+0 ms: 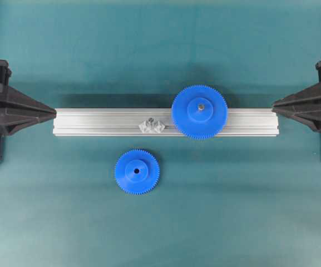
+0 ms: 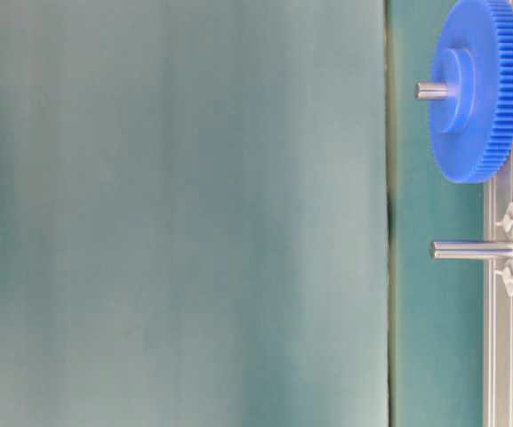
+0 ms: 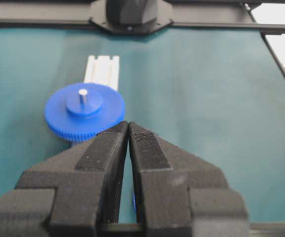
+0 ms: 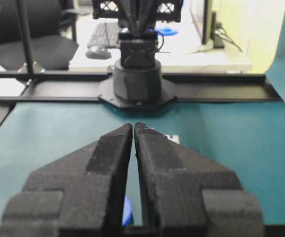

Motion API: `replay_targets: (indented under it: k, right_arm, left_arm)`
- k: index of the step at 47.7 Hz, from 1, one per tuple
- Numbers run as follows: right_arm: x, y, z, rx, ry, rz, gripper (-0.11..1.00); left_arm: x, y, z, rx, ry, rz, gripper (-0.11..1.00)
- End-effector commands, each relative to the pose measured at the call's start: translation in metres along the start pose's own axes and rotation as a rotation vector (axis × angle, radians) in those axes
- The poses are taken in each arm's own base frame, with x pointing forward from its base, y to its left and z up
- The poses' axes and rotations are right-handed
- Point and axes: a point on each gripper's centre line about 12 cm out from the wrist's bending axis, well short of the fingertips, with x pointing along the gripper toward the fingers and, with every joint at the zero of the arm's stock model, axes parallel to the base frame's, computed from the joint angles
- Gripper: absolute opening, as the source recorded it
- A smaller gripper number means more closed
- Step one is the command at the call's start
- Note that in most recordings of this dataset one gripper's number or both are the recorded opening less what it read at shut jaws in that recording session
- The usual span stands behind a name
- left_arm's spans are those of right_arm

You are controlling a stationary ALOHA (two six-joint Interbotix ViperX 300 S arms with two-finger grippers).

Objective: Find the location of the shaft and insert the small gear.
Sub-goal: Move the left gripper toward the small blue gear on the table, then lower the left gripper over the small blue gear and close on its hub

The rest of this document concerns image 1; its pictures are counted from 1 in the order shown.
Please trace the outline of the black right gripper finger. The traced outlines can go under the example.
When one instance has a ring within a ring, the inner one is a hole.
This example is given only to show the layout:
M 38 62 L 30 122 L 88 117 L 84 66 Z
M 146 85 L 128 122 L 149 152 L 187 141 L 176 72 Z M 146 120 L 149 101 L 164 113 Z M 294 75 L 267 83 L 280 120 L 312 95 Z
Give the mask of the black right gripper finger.
M 321 133 L 321 110 L 298 111 L 294 107 L 273 107 L 272 111 L 291 120 L 308 126 L 314 132 Z
M 321 101 L 321 82 L 275 101 L 272 108 Z

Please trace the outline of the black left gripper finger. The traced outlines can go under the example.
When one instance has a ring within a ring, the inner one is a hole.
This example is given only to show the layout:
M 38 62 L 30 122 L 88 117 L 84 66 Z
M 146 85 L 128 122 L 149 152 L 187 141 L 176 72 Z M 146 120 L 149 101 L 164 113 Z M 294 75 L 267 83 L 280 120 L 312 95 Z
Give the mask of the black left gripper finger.
M 49 120 L 57 115 L 55 110 L 51 112 L 35 110 L 0 110 L 0 134 L 10 136 L 16 132 Z
M 38 111 L 56 114 L 54 108 L 36 101 L 15 88 L 2 83 L 0 83 L 0 108 L 16 108 L 21 111 Z

